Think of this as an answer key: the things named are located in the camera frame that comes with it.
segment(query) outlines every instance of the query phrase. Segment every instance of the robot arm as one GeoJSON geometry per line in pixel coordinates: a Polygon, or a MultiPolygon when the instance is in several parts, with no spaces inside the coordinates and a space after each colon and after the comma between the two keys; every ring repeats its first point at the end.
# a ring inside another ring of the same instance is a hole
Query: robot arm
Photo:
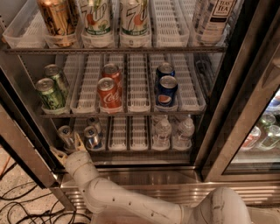
{"type": "Polygon", "coordinates": [[[66,170],[77,183],[87,208],[94,214],[106,207],[121,207],[159,224],[250,224],[249,212],[240,196],[229,188],[210,192],[195,208],[180,206],[130,192],[100,178],[89,154],[77,151],[66,160],[66,170]]]}

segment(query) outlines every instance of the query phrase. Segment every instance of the plastic bottle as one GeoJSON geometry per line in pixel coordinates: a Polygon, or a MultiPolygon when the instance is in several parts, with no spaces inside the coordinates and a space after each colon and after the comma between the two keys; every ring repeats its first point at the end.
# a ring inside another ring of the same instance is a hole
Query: plastic bottle
{"type": "Polygon", "coordinates": [[[236,0],[197,0],[193,14],[196,39],[200,45],[215,46],[221,41],[236,0]]]}
{"type": "Polygon", "coordinates": [[[176,136],[173,138],[173,148],[182,151],[189,149],[192,146],[194,130],[193,119],[187,117],[178,125],[176,136]]]}
{"type": "Polygon", "coordinates": [[[157,123],[155,127],[155,135],[153,137],[153,149],[164,151],[169,149],[170,136],[172,133],[172,126],[167,119],[163,119],[157,123]]]}

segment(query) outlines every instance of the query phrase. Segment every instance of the blue can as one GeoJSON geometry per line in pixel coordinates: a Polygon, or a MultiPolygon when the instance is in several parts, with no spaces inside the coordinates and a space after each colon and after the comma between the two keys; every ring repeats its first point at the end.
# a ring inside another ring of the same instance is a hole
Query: blue can
{"type": "Polygon", "coordinates": [[[172,107],[175,102],[175,96],[178,89],[178,83],[175,77],[166,75],[162,77],[158,84],[156,104],[162,107],[172,107]]]}
{"type": "Polygon", "coordinates": [[[159,81],[162,77],[170,75],[170,76],[175,76],[175,70],[174,67],[168,63],[168,62],[163,62],[161,63],[156,70],[156,78],[155,78],[155,94],[158,92],[158,84],[159,81]]]}

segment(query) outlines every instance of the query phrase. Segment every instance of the glass door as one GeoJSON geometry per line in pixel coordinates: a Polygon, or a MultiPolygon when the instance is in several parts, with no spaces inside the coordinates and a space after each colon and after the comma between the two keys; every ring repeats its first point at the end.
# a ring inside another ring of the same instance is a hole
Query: glass door
{"type": "Polygon", "coordinates": [[[205,181],[280,179],[279,14],[278,10],[246,79],[228,105],[202,170],[205,181]]]}

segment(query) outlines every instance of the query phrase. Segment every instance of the water bottle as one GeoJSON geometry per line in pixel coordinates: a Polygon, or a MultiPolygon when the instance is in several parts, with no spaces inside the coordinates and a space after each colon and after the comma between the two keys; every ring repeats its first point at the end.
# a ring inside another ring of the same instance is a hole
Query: water bottle
{"type": "Polygon", "coordinates": [[[192,146],[194,130],[193,119],[187,117],[178,125],[176,136],[173,138],[173,148],[181,151],[189,149],[192,146]]]}
{"type": "Polygon", "coordinates": [[[168,150],[170,146],[170,136],[172,126],[167,119],[163,119],[157,123],[155,127],[155,135],[153,137],[153,149],[157,151],[168,150]]]}

